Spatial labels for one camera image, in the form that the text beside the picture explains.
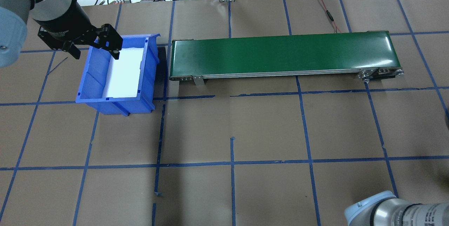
gray robot arm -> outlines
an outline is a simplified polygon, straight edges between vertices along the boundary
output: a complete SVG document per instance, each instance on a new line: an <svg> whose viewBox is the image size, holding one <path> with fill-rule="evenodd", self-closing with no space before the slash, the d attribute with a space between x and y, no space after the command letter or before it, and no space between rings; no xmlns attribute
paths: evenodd
<svg viewBox="0 0 449 226"><path fill-rule="evenodd" d="M0 0L0 67L14 63L23 47L28 17L41 26L38 36L51 49L80 58L76 44L88 44L119 58L122 37L113 26L96 28L76 0Z"/></svg>

blue tape grid line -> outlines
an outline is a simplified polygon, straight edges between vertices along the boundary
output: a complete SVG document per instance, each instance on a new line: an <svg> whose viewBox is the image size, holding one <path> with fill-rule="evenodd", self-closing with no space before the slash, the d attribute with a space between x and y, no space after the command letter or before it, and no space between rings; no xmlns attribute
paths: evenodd
<svg viewBox="0 0 449 226"><path fill-rule="evenodd" d="M305 136L305 140L306 140L307 158L308 158L308 164L309 164L309 170L310 170L311 190L313 193L313 202L315 204L316 224L318 226L321 226L320 211L319 211L319 207L318 207L318 198L316 195L315 176L313 174L313 159L311 157L310 143L309 143L309 137L308 137L308 131L307 131L306 115L304 112L303 96L301 93L301 85L300 85L298 76L296 76L296 85L298 87L298 95L300 97L301 117L302 117L302 121L303 121L304 136Z"/></svg>
<svg viewBox="0 0 449 226"><path fill-rule="evenodd" d="M396 182L394 180L393 171L391 170L390 160L388 159L387 149L385 148L385 143L383 141L382 131L380 130L379 120L377 119L376 109L374 108L373 99L371 97L371 93L369 92L368 84L365 84L366 93L368 95L369 105L371 106L371 111L373 113L374 121L377 128L377 134L379 135L380 145L382 146L383 156L385 157L385 162L387 164L388 175L390 176L391 186L393 187L393 193L396 197L399 197L396 188Z"/></svg>
<svg viewBox="0 0 449 226"><path fill-rule="evenodd" d="M444 101L441 97L441 94L439 92L439 89L449 89L449 87L437 87L435 79L433 79L433 75L431 74L431 71L427 65L427 62L425 61L424 55L422 54L422 51L420 50L420 47L417 43L416 38L414 37L414 35L416 34L448 34L449 31L432 31L432 32L413 32L411 29L411 26L409 24L409 21L406 17L406 14L404 12L404 9L401 5L400 0L397 0L402 13L404 15L404 18L406 19L407 25L409 26L409 30L410 33L392 33L391 35L411 35L414 39L415 45L417 46L418 51L420 52L420 56L423 59L423 62L426 66L426 69L428 70L428 73L433 81L434 87L427 87L427 88L402 88L402 89L398 89L398 88L381 88L381 89L369 89L368 86L366 86L365 90L362 89L355 89L355 90L331 90L331 91L308 91L308 92L300 92L300 86L299 86L299 80L298 77L296 76L296 80L297 80L297 85L298 85L298 92L285 92L285 93L253 93L253 94L241 94L241 95L233 95L231 97L248 97L248 96L261 96L261 95L296 95L298 94L300 96L300 103L302 103L302 94L316 94L316 93L360 93L360 92L367 92L367 94L369 95L369 100L370 100L370 104L372 104L372 99L370 97L370 93L369 92L389 92L389 91L411 91L411 90L436 90L439 98L443 104L443 107L446 111L446 114L448 114L448 111L445 107ZM289 34L291 35L291 27L290 27L290 20L289 20L289 15L288 15L288 10L287 10L287 4L286 1L283 0L284 3L284 8L285 8L285 12L286 12L286 19L287 19L287 25L288 25L288 29L289 29ZM351 27L348 21L348 17L346 15L346 11L344 8L344 4L343 1L340 0L340 4L342 6L343 9L343 14L345 16L345 20L348 26L348 30L349 32L351 32ZM172 14L171 14L171 19L170 19L170 32L169 32L169 43L168 44L158 44L158 46L168 46L169 50L167 51L167 61L168 61L168 57L169 57L169 52L170 52L170 47L171 47L171 43L170 43L170 39L171 39L171 35L172 35L172 29L173 29L173 14L174 14L174 8L175 8L175 3L173 2L173 7L172 7ZM118 21L119 21L119 16L120 16L120 12L121 12L121 4L119 6L119 11L118 11L118 16L117 16L117 21L115 24L115 28L117 28L118 25ZM230 2L228 3L228 13L229 13L229 18L228 18L228 24L229 24L229 37L231 37L231 4ZM53 62L54 59L54 55L57 51L53 51L53 50L36 50L36 51L22 51L21 53L34 53L34 52L53 52L53 56L52 56L52 60L50 62L50 65L48 67L48 71L51 68L51 64ZM28 138L29 132L31 130L32 127L32 122L34 120L35 117L35 113L37 111L37 106L38 105L49 105L49 104L71 104L74 103L74 101L53 101L53 102L40 102L40 98L42 96L43 93L43 89L46 83L47 77L45 78L43 87L41 89L40 92L40 96L37 102L31 102L31 103L3 103L0 104L0 106L23 106L23 105L36 105L35 107L35 111L33 113L32 116L32 120L30 121L30 125L29 125L29 129L27 131L27 135L24 141L24 145L22 146L22 150L21 150L21 154L19 154L19 159L18 162L16 164L16 167L0 167L0 171L14 171L13 173L13 177L11 179L10 182L10 186L8 188L8 192L7 195L5 197L5 201L3 203L2 206L2 210L0 212L0 220L3 216L4 210L5 210L5 206L6 206L6 202L8 199L8 196L10 194L12 185L13 185L13 180L15 178L16 172L20 171L20 170L80 170L80 169L84 169L83 172L83 178L82 178L82 183L80 186L80 193L79 193L79 200L77 201L77 208L75 211L75 217L74 217L74 225L76 224L76 217L77 217L77 212L79 210L79 203L80 203L80 198L82 195L82 188L83 188L83 183L85 180L85 175L87 172L87 169L91 168L91 169L108 169L108 168L136 168L136 167L156 167L157 169L159 169L160 167L195 167L195 166L211 166L211 165L231 165L232 167L232 175L231 175L231 179L232 179L232 188L233 188L233 225L235 225L235 186L234 186L234 165L236 164L305 164L308 163L311 165L311 163L316 162L316 163L320 163L320 162L372 162L372 161L383 161L385 160L387 162L388 168L389 168L389 173L390 173L390 177L393 177L393 174L391 173L391 167L389 166L389 161L395 161L395 160L425 160L425 159L449 159L449 155L441 155L441 156L409 156L409 157L388 157L388 155L385 155L385 157L383 158L356 158L356 159L312 159L311 158L311 154L310 154L310 146L308 143L308 135L307 133L305 133L306 135L306 145L308 147L308 160L302 159L302 160L265 160L265 161L234 161L233 156L234 156L234 150L233 150L233 141L231 140L231 161L230 162L200 162L200 163L188 163L188 164L160 164L160 149L158 149L158 164L134 164L134 165L96 165L96 166L89 166L88 165L88 159L90 157L90 151L91 151L91 147L92 144L89 145L89 149L88 149L88 155L86 157L86 164L84 166L56 166L56 167L18 167L18 164L20 162L21 156L23 154L24 151L24 147L26 145L26 140ZM164 85L164 95L166 95L166 87L167 84ZM213 98L214 95L197 95L197 96L189 96L189 97L164 97L165 100L179 100L179 99L197 99L197 98ZM375 115L375 109L374 109L374 105L372 104L372 110L373 110L373 115ZM305 125L305 131L307 131L307 126L306 126L306 122L305 122L305 115L302 112L302 116L303 116L303 125ZM98 120L98 113L96 115L95 118L95 122L94 122L94 127L96 127L96 122ZM378 121L377 121L377 116L375 116L375 121L376 121L376 126L378 127ZM93 129L93 133L91 136L91 141L93 140L93 137L95 135L95 128ZM316 200L316 190L315 190L315 183L314 183L314 177L313 177L313 166L311 165L311 181L312 181L312 185L313 185L313 193L314 193L314 200L315 200L315 209L316 209L316 214L317 214L317 222L320 225L321 222L319 221L319 211L318 211L318 206L317 206L317 200ZM392 179L392 185L393 188L395 189L395 194L397 195L397 191L396 191L396 187L394 185L394 179ZM155 218L155 208L156 208L156 204L153 204L153 224L154 224L154 218Z"/></svg>
<svg viewBox="0 0 449 226"><path fill-rule="evenodd" d="M119 25L121 11L122 11L122 4L119 5L119 11L117 12L117 19L115 20L114 29L116 29L116 30L117 30L117 27ZM80 191L78 192L78 198L77 198L77 201L76 201L76 207L75 207L75 213L74 213L74 216L73 216L72 226L76 226L76 222L77 222L77 219L78 219L78 212L80 210L81 197L83 196L84 183L85 183L85 180L86 180L87 170L89 168L89 159L90 159L90 154L91 154L91 151L92 151L92 141L93 141L93 138L95 137L96 125L98 123L98 116L99 116L99 114L100 114L100 112L97 111L96 114L95 114L95 119L93 121L92 134L91 134L91 137L90 137L89 147L88 147L88 151L87 151L87 155L86 155L86 161L85 161L85 165L84 165L84 169L83 169L83 176L81 178Z"/></svg>
<svg viewBox="0 0 449 226"><path fill-rule="evenodd" d="M50 59L50 63L48 64L48 68L47 68L47 73L46 73L46 74L48 74L48 72L50 71L50 69L51 69L51 67L52 67L53 60L54 60L54 58L55 58L55 55L56 55L56 52L53 51L53 55L52 55L52 58ZM40 99L42 98L43 89L45 88L45 84L46 84L46 82L47 82L47 79L48 79L48 76L46 75L46 76L44 77L44 79L43 79L42 87L40 88L40 92L39 92L39 97L38 97L38 99L37 99L37 103L39 103L39 102L40 102ZM19 153L19 156L18 156L18 159L17 159L17 162L16 162L16 167L14 168L13 176L11 177L11 181L9 182L8 191L6 192L5 200L3 201L3 205L2 205L2 208L1 208L1 210L0 210L0 221L1 221L2 218L3 218L3 213L5 212L6 204L7 204L7 202L8 202L9 195L11 194L11 189L13 188L14 180L16 179L17 170L18 170L18 168L19 168L19 164L20 164L20 161L21 161L21 159L22 159L22 156L24 155L25 146L27 145L29 133L30 133L31 128L32 128L32 126L33 126L33 121L34 121L34 118L36 117L36 112L37 112L38 107L39 107L39 105L36 104L36 107L34 108L33 115L32 115L32 117L31 117L31 120L29 121L29 126L28 126L28 130L27 130L27 134L25 135L24 143L22 144L22 147L21 147L21 149L20 149L20 153Z"/></svg>
<svg viewBox="0 0 449 226"><path fill-rule="evenodd" d="M231 1L228 1L228 38L232 37L232 30L231 30Z"/></svg>
<svg viewBox="0 0 449 226"><path fill-rule="evenodd" d="M287 2L285 0L282 0L282 2L284 2L284 10L285 10L285 17L287 19L288 34L291 36L291 26L290 26L290 18L288 16Z"/></svg>
<svg viewBox="0 0 449 226"><path fill-rule="evenodd" d="M346 21L346 26L348 27L348 31L351 33L353 31L351 29L351 25L349 24L348 15L346 14L346 9L344 8L343 0L339 0L339 1L340 1L341 9L343 10L343 15L344 15L344 19Z"/></svg>
<svg viewBox="0 0 449 226"><path fill-rule="evenodd" d="M159 171L160 171L160 167L161 167L162 140L163 140L163 134L164 134L164 118L165 118L165 104L162 106L161 127L160 127L160 131L159 131L158 158L156 161L156 176L154 178L154 193L157 196L162 195L162 193L159 192Z"/></svg>
<svg viewBox="0 0 449 226"><path fill-rule="evenodd" d="M51 71L48 72L46 76L48 76L49 74L51 74L56 68L58 68L58 66L60 66L64 61L66 61L67 58L64 58L61 62L59 62L59 64L57 64L53 69L51 69Z"/></svg>
<svg viewBox="0 0 449 226"><path fill-rule="evenodd" d="M231 137L231 204L232 204L232 226L235 226L235 174L234 174L234 140L235 137Z"/></svg>
<svg viewBox="0 0 449 226"><path fill-rule="evenodd" d="M153 203L153 210L151 212L151 226L154 226L156 223L156 202Z"/></svg>
<svg viewBox="0 0 449 226"><path fill-rule="evenodd" d="M347 20L346 12L343 11L343 15L345 15L345 20ZM390 36L405 36L405 35L429 35L429 34L449 34L449 31L424 31L424 32L404 32L404 33L390 33ZM171 44L157 44L159 47L169 46ZM80 48L81 51L88 50L89 48ZM20 53L38 53L38 52L54 52L54 50L32 50L32 51L21 51Z"/></svg>
<svg viewBox="0 0 449 226"><path fill-rule="evenodd" d="M402 7L402 3L401 3L400 0L397 0L397 3L399 4L399 7L401 8L402 15L404 16L404 19L406 20L407 26L409 27L410 34L411 34L411 36L413 38L413 41L414 41L414 43L416 45L416 48L418 49L418 52L420 53L420 56L421 56L422 62L424 63L425 69L427 69L427 72L428 72L428 74L430 76L430 79L432 80L433 86L435 87L435 90L436 90L436 94L438 95L438 98L441 101L441 105L443 106L444 112L446 113L446 117L449 118L449 112L447 110L446 104L445 104L445 102L443 100L443 97L442 97L442 95L440 93L440 90L439 90L439 88L438 88L438 86L436 84L436 80L433 77L432 72L430 71L429 65L428 65L427 61L425 60L424 54L422 53L422 50L421 50L421 47L418 44L418 41L417 41L416 36L415 36L415 33L413 32L412 26L410 25L409 19L407 18L406 12L405 12L404 8Z"/></svg>
<svg viewBox="0 0 449 226"><path fill-rule="evenodd" d="M167 86L168 86L168 66L170 64L170 53L171 53L171 47L172 47L172 32L173 32L173 17L175 15L175 3L176 1L173 1L172 3L172 13L170 15L170 29L168 31L168 44L167 44L167 58L166 58L166 69L165 69L165 78L164 78L164 92L163 92L163 100L167 100Z"/></svg>
<svg viewBox="0 0 449 226"><path fill-rule="evenodd" d="M438 87L442 90L448 90L449 87ZM377 88L370 89L370 92L394 92L394 91L418 91L418 90L435 90L435 87L406 87L406 88ZM329 90L329 91L304 91L302 94L320 94L320 93L364 93L365 89L349 89L349 90ZM274 95L298 95L298 92L280 92L280 93L250 93L231 95L230 97L252 97L252 96L274 96ZM167 97L167 100L186 100L186 99L205 99L214 98L215 95L193 95L193 96L179 96ZM153 98L155 101L162 101L163 98ZM52 104L74 104L75 101L45 101L45 102L18 102L18 103L0 103L0 106L26 106L26 105L52 105Z"/></svg>
<svg viewBox="0 0 449 226"><path fill-rule="evenodd" d="M122 12L122 4L119 4L119 11L117 12L117 19L115 20L115 26L114 29L117 30L117 27L119 26L119 20L120 20L120 13Z"/></svg>
<svg viewBox="0 0 449 226"><path fill-rule="evenodd" d="M348 26L348 30L349 30L349 32L352 32L351 25L350 25L349 20L348 20L348 15L346 14L346 10L344 8L343 0L340 0L340 5L341 5L341 9L343 10L343 15L344 15L344 19L346 21L346 25ZM397 188L396 188L396 182L395 182L394 176L393 176L393 171L391 170L390 160L388 159L387 149L385 148L385 145L384 145L382 131L380 130L379 120L377 119L376 109L374 107L373 99L371 97L371 92L370 92L370 89L368 87L368 84L365 84L365 91L366 91L366 94L368 96L369 105L371 106L371 111L373 113L373 118L374 118L374 121L375 121L375 124L376 124L376 128L377 128L377 134L379 136L380 145L382 146L383 156L385 157L385 162L386 162L386 165L387 165L388 175L390 176L391 187L393 188L393 192L396 195L396 197L399 197L398 192L397 192Z"/></svg>
<svg viewBox="0 0 449 226"><path fill-rule="evenodd" d="M403 157L388 157L390 161L405 161L405 160L433 160L433 159L449 159L449 155L434 155L434 156L403 156ZM380 158L347 158L347 159L312 159L313 163L328 163L328 162L376 162L385 161L385 157ZM175 164L160 164L159 167L201 167L201 166L217 166L217 165L246 165L246 164L308 164L308 159L293 159L293 160L254 160L254 161L220 161L220 162L196 162L196 163L175 163ZM123 168L156 168L157 164L120 164L120 165L89 165L88 169L123 169ZM30 170L83 170L85 166L37 166L37 167L19 167L18 171ZM0 167L0 171L14 171L14 167Z"/></svg>

blue plastic bin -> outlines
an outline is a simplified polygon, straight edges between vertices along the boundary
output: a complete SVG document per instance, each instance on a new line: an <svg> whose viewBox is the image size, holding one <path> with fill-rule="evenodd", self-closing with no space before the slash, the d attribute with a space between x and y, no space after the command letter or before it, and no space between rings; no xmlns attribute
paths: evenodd
<svg viewBox="0 0 449 226"><path fill-rule="evenodd" d="M89 48L76 103L86 103L102 114L150 113L154 109L153 92L156 65L159 64L156 38L160 34L122 36L122 49L144 48L136 97L103 98L111 55L106 50Z"/></svg>

red wire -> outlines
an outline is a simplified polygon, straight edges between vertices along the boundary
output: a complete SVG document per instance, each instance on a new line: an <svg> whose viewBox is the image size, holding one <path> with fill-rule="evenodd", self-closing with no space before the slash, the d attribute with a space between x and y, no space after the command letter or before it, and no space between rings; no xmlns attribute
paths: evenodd
<svg viewBox="0 0 449 226"><path fill-rule="evenodd" d="M323 0L321 0L321 4L323 4L324 11L327 11L327 7ZM337 23L335 23L335 21L332 22L332 25L335 26L335 31L339 31L341 33L341 30L337 27Z"/></svg>

conveyor belt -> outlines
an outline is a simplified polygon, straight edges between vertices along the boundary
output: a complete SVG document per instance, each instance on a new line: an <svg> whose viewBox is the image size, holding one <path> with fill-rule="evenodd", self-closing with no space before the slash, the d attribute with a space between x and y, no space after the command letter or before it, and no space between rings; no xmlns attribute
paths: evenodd
<svg viewBox="0 0 449 226"><path fill-rule="evenodd" d="M387 31L173 41L170 80L334 73L403 71Z"/></svg>

